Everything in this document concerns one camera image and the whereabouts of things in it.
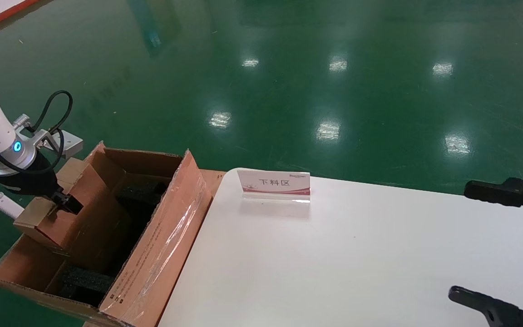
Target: floor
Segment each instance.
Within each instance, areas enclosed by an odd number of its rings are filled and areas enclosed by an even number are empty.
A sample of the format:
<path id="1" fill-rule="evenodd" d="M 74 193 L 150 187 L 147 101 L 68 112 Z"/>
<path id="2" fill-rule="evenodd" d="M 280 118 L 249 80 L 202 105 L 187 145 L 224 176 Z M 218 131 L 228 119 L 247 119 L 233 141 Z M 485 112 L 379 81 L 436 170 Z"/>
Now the floor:
<path id="1" fill-rule="evenodd" d="M 54 0 L 0 30 L 0 105 L 35 118 L 57 89 L 81 158 L 103 139 L 454 194 L 523 178 L 523 0 Z M 18 236 L 0 213 L 0 256 Z M 0 326 L 50 324 L 81 322 L 0 290 Z"/>

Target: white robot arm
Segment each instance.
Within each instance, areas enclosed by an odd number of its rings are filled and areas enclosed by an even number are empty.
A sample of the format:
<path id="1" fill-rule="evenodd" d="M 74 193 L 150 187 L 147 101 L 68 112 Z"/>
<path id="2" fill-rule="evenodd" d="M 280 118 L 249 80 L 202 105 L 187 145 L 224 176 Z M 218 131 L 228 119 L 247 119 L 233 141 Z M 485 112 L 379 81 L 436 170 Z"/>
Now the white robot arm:
<path id="1" fill-rule="evenodd" d="M 37 130 L 54 97 L 67 95 L 68 109 L 64 117 L 49 130 Z M 23 114 L 13 124 L 9 122 L 0 107 L 0 184 L 16 194 L 46 197 L 56 203 L 59 209 L 78 213 L 81 203 L 71 195 L 66 195 L 58 185 L 54 167 L 61 157 L 68 158 L 83 147 L 82 139 L 59 129 L 71 111 L 72 97 L 67 91 L 53 93 L 35 125 Z M 27 130 L 31 136 L 21 132 Z M 46 147 L 56 153 L 53 163 L 40 153 Z"/>

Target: red stripe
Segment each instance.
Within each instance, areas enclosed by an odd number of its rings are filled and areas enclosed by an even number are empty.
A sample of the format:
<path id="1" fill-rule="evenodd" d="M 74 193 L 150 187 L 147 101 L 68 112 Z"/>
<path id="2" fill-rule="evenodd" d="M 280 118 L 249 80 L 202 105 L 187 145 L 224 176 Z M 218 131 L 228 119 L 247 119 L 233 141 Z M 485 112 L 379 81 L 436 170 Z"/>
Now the red stripe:
<path id="1" fill-rule="evenodd" d="M 16 13 L 24 10 L 25 8 L 35 4 L 40 0 L 25 0 L 23 2 L 20 2 L 19 4 L 16 4 L 12 8 L 9 8 L 8 10 L 0 13 L 0 22 L 6 20 L 7 18 L 15 15 Z"/>

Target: open cardboard box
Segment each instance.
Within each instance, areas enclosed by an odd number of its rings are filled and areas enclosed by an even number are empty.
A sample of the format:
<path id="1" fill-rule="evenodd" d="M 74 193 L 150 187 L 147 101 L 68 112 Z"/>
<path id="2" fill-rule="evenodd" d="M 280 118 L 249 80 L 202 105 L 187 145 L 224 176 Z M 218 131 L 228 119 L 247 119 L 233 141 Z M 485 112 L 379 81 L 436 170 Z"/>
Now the open cardboard box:
<path id="1" fill-rule="evenodd" d="M 112 194 L 144 180 L 170 180 L 104 299 L 92 306 L 57 296 L 58 276 L 66 265 L 74 263 L 74 258 L 54 252 L 26 235 L 0 259 L 0 287 L 97 326 L 154 327 L 209 208 L 210 189 L 216 190 L 223 173 L 203 171 L 211 181 L 208 186 L 189 151 L 181 158 L 109 149 L 103 143 L 85 162 Z"/>

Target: cardboard box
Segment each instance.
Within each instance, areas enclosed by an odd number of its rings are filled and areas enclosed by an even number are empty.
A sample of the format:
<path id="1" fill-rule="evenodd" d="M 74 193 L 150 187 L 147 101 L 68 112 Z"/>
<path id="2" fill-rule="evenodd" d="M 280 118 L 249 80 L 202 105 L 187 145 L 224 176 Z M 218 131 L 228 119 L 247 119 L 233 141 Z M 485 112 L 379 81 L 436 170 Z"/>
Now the cardboard box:
<path id="1" fill-rule="evenodd" d="M 170 180 L 110 291 L 97 307 L 56 296 L 58 275 L 70 258 L 27 236 L 0 259 L 0 287 L 97 326 L 154 327 L 209 208 L 211 192 L 189 151 L 181 158 L 100 143 L 85 163 L 112 194 L 147 179 Z"/>
<path id="2" fill-rule="evenodd" d="M 88 162 L 70 158 L 57 177 L 64 192 L 82 203 L 78 215 L 58 211 L 52 201 L 38 197 L 13 225 L 52 251 L 66 255 L 71 262 L 100 271 L 112 258 L 130 217 Z"/>

